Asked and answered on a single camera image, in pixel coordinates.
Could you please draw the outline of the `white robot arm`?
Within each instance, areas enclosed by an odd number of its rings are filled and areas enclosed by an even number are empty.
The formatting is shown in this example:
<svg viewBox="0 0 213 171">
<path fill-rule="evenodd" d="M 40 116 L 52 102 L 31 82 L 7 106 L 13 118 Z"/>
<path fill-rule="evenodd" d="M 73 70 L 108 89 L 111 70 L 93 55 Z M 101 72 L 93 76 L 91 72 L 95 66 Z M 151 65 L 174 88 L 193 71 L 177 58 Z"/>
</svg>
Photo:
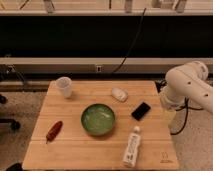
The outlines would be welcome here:
<svg viewBox="0 0 213 171">
<path fill-rule="evenodd" d="M 167 124 L 173 121 L 175 110 L 191 99 L 204 110 L 213 114 L 213 86 L 206 83 L 208 68 L 201 61 L 193 61 L 170 69 L 166 75 L 166 86 L 159 93 L 163 116 Z"/>
</svg>

